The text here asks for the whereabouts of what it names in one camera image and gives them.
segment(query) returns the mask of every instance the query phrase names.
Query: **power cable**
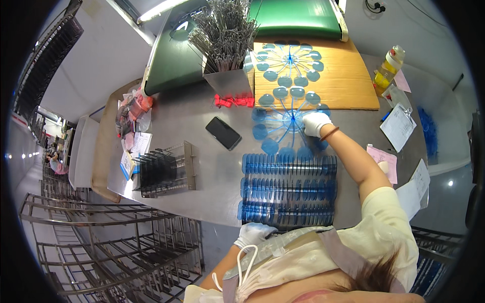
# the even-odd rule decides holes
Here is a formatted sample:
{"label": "power cable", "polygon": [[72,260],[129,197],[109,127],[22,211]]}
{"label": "power cable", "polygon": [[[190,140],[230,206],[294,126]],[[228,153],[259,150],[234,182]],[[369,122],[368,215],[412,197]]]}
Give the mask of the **power cable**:
{"label": "power cable", "polygon": [[386,11],[385,6],[381,6],[381,4],[379,2],[374,3],[374,7],[372,8],[371,5],[369,4],[369,0],[365,0],[365,5],[369,9],[369,11],[371,13],[374,13],[374,14],[380,14],[380,13]]}
{"label": "power cable", "polygon": [[409,3],[410,3],[412,6],[414,6],[414,7],[415,7],[415,8],[416,8],[418,11],[420,11],[420,12],[422,12],[423,14],[425,14],[426,16],[428,16],[428,18],[430,18],[431,20],[433,20],[433,21],[434,21],[434,22],[436,22],[437,24],[439,24],[439,25],[444,26],[444,27],[446,27],[446,28],[447,28],[447,26],[446,26],[446,25],[444,25],[444,24],[442,24],[442,23],[439,23],[438,21],[434,20],[434,19],[433,19],[433,18],[432,18],[430,15],[428,15],[428,14],[427,14],[427,13],[425,13],[425,12],[423,12],[421,9],[419,9],[419,7],[415,6],[415,5],[414,5],[414,4],[413,4],[411,1],[409,1],[409,0],[406,0],[406,1],[408,1],[408,2],[409,2]]}

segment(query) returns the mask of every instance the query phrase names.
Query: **black phone screen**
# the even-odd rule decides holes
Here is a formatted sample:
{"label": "black phone screen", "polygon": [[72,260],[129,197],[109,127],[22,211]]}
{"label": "black phone screen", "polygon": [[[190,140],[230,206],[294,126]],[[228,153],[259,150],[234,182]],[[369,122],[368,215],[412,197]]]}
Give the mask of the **black phone screen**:
{"label": "black phone screen", "polygon": [[228,150],[232,150],[241,140],[241,135],[219,117],[214,117],[207,124],[206,130]]}

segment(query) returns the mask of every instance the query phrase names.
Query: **woman's left hand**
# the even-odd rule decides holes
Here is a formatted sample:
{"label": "woman's left hand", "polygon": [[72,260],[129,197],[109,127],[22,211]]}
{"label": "woman's left hand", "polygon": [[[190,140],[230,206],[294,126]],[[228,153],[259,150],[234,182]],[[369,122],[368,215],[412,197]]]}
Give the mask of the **woman's left hand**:
{"label": "woman's left hand", "polygon": [[266,241],[266,237],[278,229],[276,227],[270,227],[263,223],[247,223],[241,226],[239,231],[239,238],[234,242],[239,248],[243,248],[247,245],[259,245]]}

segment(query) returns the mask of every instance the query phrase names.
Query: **yellow bottle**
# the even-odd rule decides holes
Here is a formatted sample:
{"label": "yellow bottle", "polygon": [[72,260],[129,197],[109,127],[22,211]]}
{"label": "yellow bottle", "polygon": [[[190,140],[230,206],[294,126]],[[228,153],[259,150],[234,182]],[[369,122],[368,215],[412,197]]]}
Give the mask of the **yellow bottle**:
{"label": "yellow bottle", "polygon": [[381,67],[375,74],[374,81],[372,81],[378,96],[382,95],[403,66],[405,55],[406,52],[399,45],[394,46],[388,51],[386,59],[382,62]]}

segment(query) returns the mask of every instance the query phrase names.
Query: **metal container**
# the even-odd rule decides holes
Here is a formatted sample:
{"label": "metal container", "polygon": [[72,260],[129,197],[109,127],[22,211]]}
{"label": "metal container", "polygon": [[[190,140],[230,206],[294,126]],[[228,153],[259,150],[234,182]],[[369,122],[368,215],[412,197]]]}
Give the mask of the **metal container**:
{"label": "metal container", "polygon": [[250,98],[253,91],[244,69],[206,74],[204,79],[221,98]]}

